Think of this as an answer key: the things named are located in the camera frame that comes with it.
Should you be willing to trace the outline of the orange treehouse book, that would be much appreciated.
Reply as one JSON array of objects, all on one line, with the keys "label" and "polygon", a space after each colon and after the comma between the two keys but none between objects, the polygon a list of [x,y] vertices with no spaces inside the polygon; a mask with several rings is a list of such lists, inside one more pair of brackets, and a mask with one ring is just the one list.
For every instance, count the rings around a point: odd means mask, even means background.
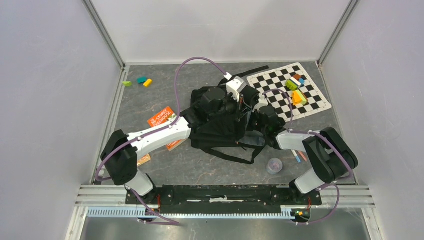
[{"label": "orange treehouse book", "polygon": [[[176,117],[177,115],[175,114],[175,112],[169,106],[167,106],[166,108],[162,109],[160,112],[155,114],[153,117],[151,117],[147,121],[147,123],[149,124],[150,127],[156,127],[166,122],[172,122]],[[185,141],[186,139],[180,139],[180,140],[171,142],[166,145],[166,148],[169,152],[171,152]]]}]

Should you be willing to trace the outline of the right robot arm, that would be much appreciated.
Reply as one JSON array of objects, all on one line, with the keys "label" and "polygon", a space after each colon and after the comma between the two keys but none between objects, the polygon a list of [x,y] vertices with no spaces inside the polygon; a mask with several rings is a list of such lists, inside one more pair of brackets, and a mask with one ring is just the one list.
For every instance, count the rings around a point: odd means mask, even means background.
[{"label": "right robot arm", "polygon": [[294,150],[308,156],[311,168],[289,183],[288,196],[293,203],[302,204],[313,190],[323,190],[353,176],[358,159],[334,128],[319,131],[286,128],[286,122],[277,116],[265,94],[250,86],[240,87],[235,99],[249,110],[249,128],[239,144]]}]

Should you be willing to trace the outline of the black student backpack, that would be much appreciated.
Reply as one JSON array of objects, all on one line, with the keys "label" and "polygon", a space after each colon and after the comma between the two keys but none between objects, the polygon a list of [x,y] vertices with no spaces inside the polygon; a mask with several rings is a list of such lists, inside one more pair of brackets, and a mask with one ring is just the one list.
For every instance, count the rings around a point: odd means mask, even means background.
[{"label": "black student backpack", "polygon": [[243,79],[267,69],[267,65],[254,68],[230,79],[223,78],[217,86],[205,86],[192,91],[190,107],[180,115],[187,120],[191,129],[189,139],[193,148],[226,161],[254,164],[255,158],[265,147],[259,149],[252,144],[239,144],[249,128],[246,127],[247,121],[227,120],[226,83],[235,77]]}]

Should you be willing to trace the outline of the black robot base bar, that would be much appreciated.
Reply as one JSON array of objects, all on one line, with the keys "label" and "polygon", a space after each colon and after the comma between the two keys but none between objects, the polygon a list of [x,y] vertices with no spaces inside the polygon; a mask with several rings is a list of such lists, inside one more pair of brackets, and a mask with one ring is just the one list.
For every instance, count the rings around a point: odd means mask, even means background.
[{"label": "black robot base bar", "polygon": [[289,185],[160,185],[142,200],[161,214],[277,214],[282,206],[322,205],[313,190],[300,193]]}]

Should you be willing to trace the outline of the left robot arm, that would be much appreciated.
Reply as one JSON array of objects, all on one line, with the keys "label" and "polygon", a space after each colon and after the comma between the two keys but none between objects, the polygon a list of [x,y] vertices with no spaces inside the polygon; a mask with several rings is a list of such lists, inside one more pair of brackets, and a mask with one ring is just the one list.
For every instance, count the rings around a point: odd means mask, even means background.
[{"label": "left robot arm", "polygon": [[212,155],[214,148],[236,147],[245,136],[251,107],[244,88],[202,87],[191,93],[190,107],[170,122],[146,130],[112,133],[101,163],[116,186],[128,186],[145,204],[153,203],[157,190],[137,167],[137,161],[172,142],[189,139],[191,146]]}]

